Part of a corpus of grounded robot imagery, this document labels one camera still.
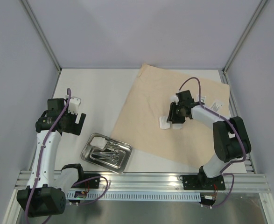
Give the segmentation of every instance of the cable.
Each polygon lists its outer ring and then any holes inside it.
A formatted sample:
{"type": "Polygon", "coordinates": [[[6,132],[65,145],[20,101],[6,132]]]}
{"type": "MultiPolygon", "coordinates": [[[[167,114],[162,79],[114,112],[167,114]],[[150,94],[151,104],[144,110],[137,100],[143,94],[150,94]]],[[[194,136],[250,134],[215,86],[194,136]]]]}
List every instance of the cable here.
{"type": "Polygon", "coordinates": [[[213,186],[214,186],[215,191],[214,191],[214,194],[212,196],[215,197],[215,199],[216,199],[217,198],[217,194],[218,194],[218,187],[216,186],[215,183],[213,184],[213,186]]]}
{"type": "Polygon", "coordinates": [[[108,182],[107,178],[105,178],[104,176],[94,176],[94,177],[90,177],[90,178],[88,178],[88,179],[86,179],[86,180],[76,182],[76,183],[74,183],[72,186],[74,187],[74,186],[76,186],[76,185],[78,185],[78,184],[84,183],[84,182],[86,182],[86,181],[91,181],[91,180],[94,180],[94,179],[97,179],[97,178],[103,178],[103,179],[106,181],[107,185],[106,185],[106,187],[105,187],[104,192],[103,192],[98,198],[94,199],[93,201],[91,201],[91,202],[86,202],[86,203],[80,203],[80,204],[78,204],[78,205],[87,205],[87,204],[94,203],[94,202],[98,201],[100,198],[102,198],[102,197],[105,195],[105,193],[108,191],[109,182],[108,182]]]}
{"type": "MultiPolygon", "coordinates": [[[[40,172],[40,165],[41,165],[41,162],[42,162],[43,149],[45,147],[45,144],[47,142],[47,139],[48,139],[49,135],[51,134],[52,130],[54,129],[54,127],[56,126],[56,124],[58,123],[60,118],[63,116],[64,112],[66,111],[66,109],[68,107],[68,105],[70,104],[70,99],[71,99],[71,90],[70,90],[70,88],[67,88],[67,94],[68,94],[68,99],[67,99],[67,102],[66,102],[63,110],[61,111],[61,113],[59,114],[59,116],[57,117],[57,119],[55,120],[55,122],[53,123],[51,128],[49,129],[48,133],[44,137],[43,142],[42,142],[42,146],[40,147],[40,152],[39,152],[39,156],[38,156],[38,163],[37,163],[37,169],[36,169],[36,176],[35,176],[34,184],[33,184],[33,187],[31,189],[31,192],[30,192],[27,204],[26,204],[26,209],[25,209],[25,219],[26,219],[27,224],[30,224],[29,218],[28,218],[29,206],[30,206],[32,196],[33,196],[33,193],[36,189],[38,179],[39,179],[39,174],[40,174],[39,172],[40,172]]],[[[50,217],[51,216],[49,216],[42,224],[46,224],[49,221],[50,217]]]]}
{"type": "Polygon", "coordinates": [[[88,181],[88,191],[87,191],[86,187],[87,187],[87,183],[85,182],[85,193],[87,195],[89,193],[89,191],[90,191],[89,181],[88,181]]]}
{"type": "Polygon", "coordinates": [[[199,80],[197,77],[188,78],[188,79],[181,85],[181,87],[179,88],[179,91],[180,91],[180,90],[183,88],[183,86],[184,86],[188,81],[190,81],[191,79],[195,79],[195,80],[197,80],[197,82],[198,82],[198,87],[199,87],[199,104],[200,104],[200,106],[201,106],[202,108],[204,108],[205,110],[207,110],[208,112],[212,113],[213,115],[215,115],[215,116],[217,116],[217,117],[223,119],[223,120],[230,126],[230,128],[232,129],[232,131],[233,131],[234,134],[235,134],[235,137],[236,137],[237,140],[239,141],[239,144],[240,144],[240,147],[241,147],[241,150],[242,150],[242,153],[243,153],[243,158],[242,158],[241,160],[230,161],[229,163],[227,163],[227,164],[220,170],[220,174],[221,174],[222,176],[226,176],[226,175],[231,175],[231,176],[232,176],[232,183],[231,183],[231,187],[230,187],[230,190],[229,190],[229,192],[228,192],[226,198],[225,198],[220,204],[217,204],[217,205],[212,206],[213,208],[217,208],[217,207],[221,206],[222,204],[224,204],[224,203],[228,200],[228,198],[229,198],[229,196],[230,196],[230,194],[231,194],[231,192],[232,192],[233,185],[234,185],[234,175],[231,174],[231,173],[226,173],[226,174],[222,174],[222,173],[223,173],[231,164],[237,163],[237,162],[244,162],[244,161],[246,160],[246,150],[245,150],[245,147],[244,147],[244,145],[243,145],[243,143],[242,143],[242,141],[241,141],[241,139],[240,139],[240,136],[239,136],[238,132],[236,131],[236,129],[234,128],[233,124],[232,124],[227,118],[225,118],[224,116],[218,114],[217,112],[214,112],[213,110],[211,110],[211,109],[205,107],[205,106],[202,104],[202,102],[201,102],[201,83],[200,83],[200,80],[199,80]]]}

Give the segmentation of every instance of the light purple wall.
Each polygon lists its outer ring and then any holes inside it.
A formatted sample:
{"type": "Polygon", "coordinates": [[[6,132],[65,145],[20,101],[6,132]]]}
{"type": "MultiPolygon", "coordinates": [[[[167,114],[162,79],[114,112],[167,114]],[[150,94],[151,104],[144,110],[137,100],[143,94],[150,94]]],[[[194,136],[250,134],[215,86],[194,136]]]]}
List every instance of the light purple wall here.
{"type": "Polygon", "coordinates": [[[18,0],[0,0],[0,223],[34,153],[35,121],[57,71],[18,0]]]}
{"type": "Polygon", "coordinates": [[[265,173],[274,196],[274,0],[228,71],[252,143],[254,164],[265,173]]]}
{"type": "Polygon", "coordinates": [[[29,0],[64,68],[223,68],[260,0],[29,0]]]}

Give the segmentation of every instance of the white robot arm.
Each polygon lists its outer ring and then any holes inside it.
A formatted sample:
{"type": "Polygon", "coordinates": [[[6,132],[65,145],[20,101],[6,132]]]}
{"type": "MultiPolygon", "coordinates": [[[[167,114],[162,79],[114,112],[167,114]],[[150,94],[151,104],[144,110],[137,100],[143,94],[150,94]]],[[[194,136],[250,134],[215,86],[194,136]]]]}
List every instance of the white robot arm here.
{"type": "Polygon", "coordinates": [[[70,164],[63,167],[61,175],[54,181],[56,153],[62,134],[80,135],[86,117],[83,113],[78,116],[81,100],[70,95],[66,97],[67,101],[49,99],[48,109],[35,124],[37,148],[32,174],[26,189],[17,193],[17,201],[28,217],[62,214],[66,205],[65,194],[84,176],[80,164],[70,164]]]}
{"type": "Polygon", "coordinates": [[[197,185],[197,189],[213,189],[213,183],[223,180],[221,174],[231,162],[243,157],[242,147],[245,149],[246,154],[251,152],[251,144],[244,122],[240,117],[227,118],[220,115],[216,116],[216,113],[210,112],[209,109],[200,105],[199,102],[195,102],[189,90],[179,92],[176,96],[176,102],[172,102],[170,105],[167,122],[183,124],[185,118],[195,119],[213,130],[215,154],[208,163],[199,169],[196,178],[191,177],[195,184],[190,184],[192,187],[197,185]],[[229,136],[229,134],[234,134],[230,125],[237,131],[242,146],[236,136],[229,136]]]}

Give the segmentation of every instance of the white tabletop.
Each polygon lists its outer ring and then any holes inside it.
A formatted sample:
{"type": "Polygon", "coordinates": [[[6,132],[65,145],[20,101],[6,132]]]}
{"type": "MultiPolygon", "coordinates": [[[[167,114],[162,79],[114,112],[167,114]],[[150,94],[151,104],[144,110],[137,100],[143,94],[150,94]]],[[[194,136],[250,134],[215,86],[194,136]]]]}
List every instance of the white tabletop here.
{"type": "MultiPolygon", "coordinates": [[[[196,77],[221,82],[217,70],[175,70],[196,77]]],[[[79,111],[86,119],[80,136],[63,133],[58,147],[55,170],[66,164],[80,163],[84,171],[106,171],[81,159],[81,152],[92,133],[110,136],[121,108],[133,85],[139,70],[135,69],[63,69],[54,94],[64,98],[66,89],[81,98],[79,111]]],[[[165,158],[133,149],[126,172],[197,172],[197,168],[167,160],[165,158]]],[[[246,173],[244,163],[235,163],[227,173],[246,173]]]]}

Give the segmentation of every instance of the tan fabric sheet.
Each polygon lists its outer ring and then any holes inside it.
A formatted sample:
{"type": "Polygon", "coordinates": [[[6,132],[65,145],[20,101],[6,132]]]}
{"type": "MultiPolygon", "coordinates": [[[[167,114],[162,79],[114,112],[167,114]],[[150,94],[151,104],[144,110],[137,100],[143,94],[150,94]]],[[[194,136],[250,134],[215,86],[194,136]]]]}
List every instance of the tan fabric sheet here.
{"type": "MultiPolygon", "coordinates": [[[[214,154],[212,130],[195,120],[186,119],[179,130],[159,128],[159,117],[168,116],[170,97],[192,75],[144,64],[128,94],[111,137],[134,148],[196,168],[214,154]]],[[[223,102],[218,111],[229,115],[229,86],[200,78],[202,96],[209,107],[223,102]]],[[[197,99],[198,84],[190,80],[182,89],[197,99]]]]}

